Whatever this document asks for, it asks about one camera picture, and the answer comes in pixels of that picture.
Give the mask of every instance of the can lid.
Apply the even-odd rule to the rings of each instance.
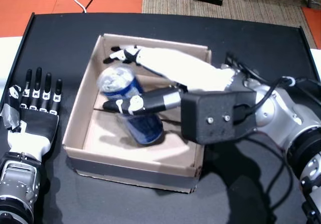
[[[116,64],[105,69],[96,84],[100,91],[111,93],[126,88],[134,78],[135,74],[130,66]]]

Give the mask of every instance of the blue soda can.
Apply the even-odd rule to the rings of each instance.
[[[125,64],[113,65],[104,70],[97,80],[97,86],[110,100],[131,98],[144,92],[134,71]],[[155,114],[122,116],[123,124],[140,144],[151,144],[163,134],[162,121]]]

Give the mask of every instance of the black table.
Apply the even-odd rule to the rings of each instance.
[[[141,14],[58,14],[35,16],[20,52],[12,82],[24,83],[28,68],[50,71],[64,80],[61,120],[46,169],[50,186],[36,204],[37,223],[265,223],[287,191],[284,169],[269,194],[267,186],[281,166],[263,147],[280,152],[265,136],[207,148],[196,192],[181,194],[77,175],[61,143],[84,70],[99,34],[142,36],[209,46],[213,64],[232,51],[270,79],[281,75],[316,78],[308,46],[298,28],[184,16]],[[317,107],[292,92],[295,100]],[[0,125],[0,153],[7,133]],[[298,182],[274,210],[277,223],[304,223]]]

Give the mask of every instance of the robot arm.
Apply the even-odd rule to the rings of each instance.
[[[46,76],[42,96],[41,68],[37,69],[32,95],[30,81],[28,70],[21,104],[20,88],[15,85],[5,96],[1,112],[10,151],[0,159],[0,223],[34,223],[34,203],[46,176],[42,157],[49,152],[58,127],[61,79],[57,80],[51,104],[51,75]]]
[[[104,63],[135,62],[186,88],[171,86],[107,101],[103,105],[106,111],[141,115],[181,106],[183,136],[203,145],[237,139],[252,131],[268,135],[301,183],[308,222],[321,223],[321,121],[280,87],[295,85],[293,78],[283,77],[267,85],[256,73],[245,74],[244,69],[250,70],[230,55],[228,67],[218,69],[176,50],[138,46],[114,50]]]

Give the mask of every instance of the cardboard box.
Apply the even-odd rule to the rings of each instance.
[[[137,144],[117,121],[116,114],[102,111],[107,98],[99,93],[96,80],[109,65],[103,60],[118,45],[178,49],[211,62],[208,47],[105,34],[97,40],[69,118],[63,146],[75,171],[83,176],[145,187],[190,193],[194,191],[203,164],[204,147],[181,137],[180,108],[159,113],[164,140],[158,145]],[[131,64],[145,90],[166,87],[167,79]]]

